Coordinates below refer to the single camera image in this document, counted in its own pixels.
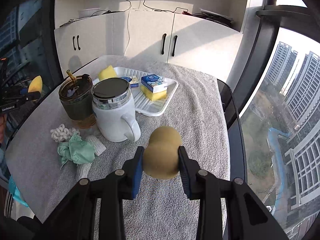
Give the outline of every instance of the screw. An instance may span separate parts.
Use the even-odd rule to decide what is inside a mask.
[[[116,174],[117,176],[122,176],[122,175],[124,174],[124,170],[116,170],[116,171],[115,171],[115,174]]]
[[[88,183],[89,183],[89,180],[86,178],[83,178],[79,181],[79,184],[82,186],[87,185]]]
[[[235,178],[235,183],[241,185],[241,184],[243,184],[243,179]]]
[[[206,170],[199,170],[198,173],[201,176],[207,176],[208,175],[208,172]]]

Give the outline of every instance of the metal lid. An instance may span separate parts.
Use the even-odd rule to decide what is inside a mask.
[[[100,108],[120,107],[130,98],[130,84],[122,78],[108,78],[95,84],[92,95],[94,104]]]

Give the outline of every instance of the yellow sponge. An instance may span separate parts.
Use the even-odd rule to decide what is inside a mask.
[[[140,89],[145,94],[145,96],[149,98],[151,101],[156,101],[156,100],[160,100],[167,97],[167,90],[159,93],[152,93],[149,89],[147,89],[142,84],[140,84]]]
[[[39,91],[40,93],[42,91],[42,78],[41,78],[41,76],[35,77],[29,85],[28,93],[35,92],[35,91]]]
[[[98,78],[100,81],[105,80],[107,78],[117,77],[117,73],[113,69],[113,67],[110,65],[109,67],[105,68],[104,70],[101,70],[98,74]]]

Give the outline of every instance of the white cabinet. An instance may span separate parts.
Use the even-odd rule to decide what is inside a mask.
[[[112,14],[90,17],[54,30],[63,76],[102,55],[113,54]]]
[[[113,13],[113,55],[123,56],[128,45],[128,16],[129,11]]]
[[[241,39],[241,33],[221,24],[175,14],[168,63],[202,71],[225,82]]]
[[[173,13],[132,10],[125,56],[167,62]]]

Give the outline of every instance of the blue and white tissue box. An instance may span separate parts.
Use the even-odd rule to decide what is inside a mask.
[[[141,83],[152,93],[159,93],[167,90],[168,88],[168,83],[164,81],[163,77],[157,76],[155,74],[143,76],[141,78]]]
[[[129,76],[129,77],[120,77],[125,79],[129,82],[131,88],[137,88],[139,86],[139,80],[136,76]]]

